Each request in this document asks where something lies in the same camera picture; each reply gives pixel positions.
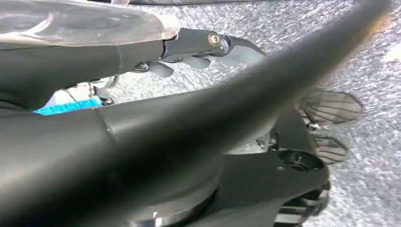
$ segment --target metal bolt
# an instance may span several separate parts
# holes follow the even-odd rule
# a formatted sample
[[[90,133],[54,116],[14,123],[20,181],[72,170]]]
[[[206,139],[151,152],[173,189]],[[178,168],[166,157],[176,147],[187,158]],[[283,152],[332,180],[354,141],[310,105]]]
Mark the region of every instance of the metal bolt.
[[[141,70],[147,71],[147,70],[149,70],[149,65],[141,64],[141,65],[138,66],[138,68],[140,68]]]
[[[113,102],[113,100],[112,100],[111,98],[106,98],[106,99],[104,99],[103,103],[104,103],[105,105],[111,105],[111,104],[113,104],[114,102]]]
[[[209,40],[210,45],[212,45],[212,46],[220,45],[220,36],[216,33],[210,33],[208,36],[208,40]]]
[[[319,128],[320,128],[320,125],[317,124],[317,123],[315,123],[315,124],[309,123],[309,124],[308,124],[308,128],[309,128],[310,130],[314,131],[314,130],[316,130],[316,129],[319,129]]]

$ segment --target silver metal part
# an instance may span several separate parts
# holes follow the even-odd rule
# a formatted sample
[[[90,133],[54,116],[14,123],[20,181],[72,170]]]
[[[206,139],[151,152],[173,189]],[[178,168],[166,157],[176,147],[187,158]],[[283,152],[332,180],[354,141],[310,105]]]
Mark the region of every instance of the silver metal part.
[[[220,45],[221,37],[216,33],[210,33],[208,36],[208,40],[209,40],[210,45],[218,46],[218,45]]]
[[[143,62],[143,63],[135,66],[135,68],[132,69],[131,72],[133,72],[133,73],[143,73],[143,72],[149,71],[149,68],[150,68],[150,66]]]
[[[257,138],[256,143],[259,145],[259,147],[262,150],[267,152],[269,150],[269,146],[270,146],[270,134],[267,133],[266,135]]]
[[[127,221],[120,227],[166,227],[193,216],[194,213],[197,212],[196,208],[200,205],[201,204],[198,204],[193,209],[184,210],[167,217],[160,217],[141,221]]]

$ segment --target blue tag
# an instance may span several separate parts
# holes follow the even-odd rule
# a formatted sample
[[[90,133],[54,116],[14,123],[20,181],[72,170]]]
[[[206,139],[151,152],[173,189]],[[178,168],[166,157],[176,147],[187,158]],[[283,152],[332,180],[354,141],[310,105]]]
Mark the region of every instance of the blue tag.
[[[44,106],[34,111],[34,113],[38,113],[41,115],[54,115],[54,114],[62,114],[80,109],[99,107],[99,106],[102,106],[102,102],[99,100],[99,98],[91,98],[87,100],[77,101],[73,103],[66,103],[62,105]]]

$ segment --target gray carpet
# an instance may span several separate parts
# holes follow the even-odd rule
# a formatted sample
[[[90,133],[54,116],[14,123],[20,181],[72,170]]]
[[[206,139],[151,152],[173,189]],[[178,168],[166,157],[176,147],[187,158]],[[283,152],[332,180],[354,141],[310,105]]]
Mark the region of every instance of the gray carpet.
[[[392,21],[359,54],[333,73],[322,87],[349,91],[366,106],[362,119],[322,130],[346,143],[352,154],[331,168],[332,200],[328,209],[307,227],[401,226],[401,63],[382,62],[389,48],[401,42],[401,0],[395,1]],[[146,10],[176,15],[183,27],[210,29],[247,38],[274,54],[325,22],[348,10],[353,1],[275,1],[196,7],[157,7]],[[110,92],[118,102],[202,89],[231,77],[241,67],[213,63],[206,70],[174,65],[167,79],[126,74]],[[246,146],[238,152],[254,152]]]

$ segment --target clear plastic cover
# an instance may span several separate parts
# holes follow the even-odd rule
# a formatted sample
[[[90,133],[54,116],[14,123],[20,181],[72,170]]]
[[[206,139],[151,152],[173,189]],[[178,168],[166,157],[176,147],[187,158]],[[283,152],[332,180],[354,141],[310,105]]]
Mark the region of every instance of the clear plastic cover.
[[[180,25],[120,4],[86,0],[2,0],[0,42],[62,46],[123,45],[169,39]]]

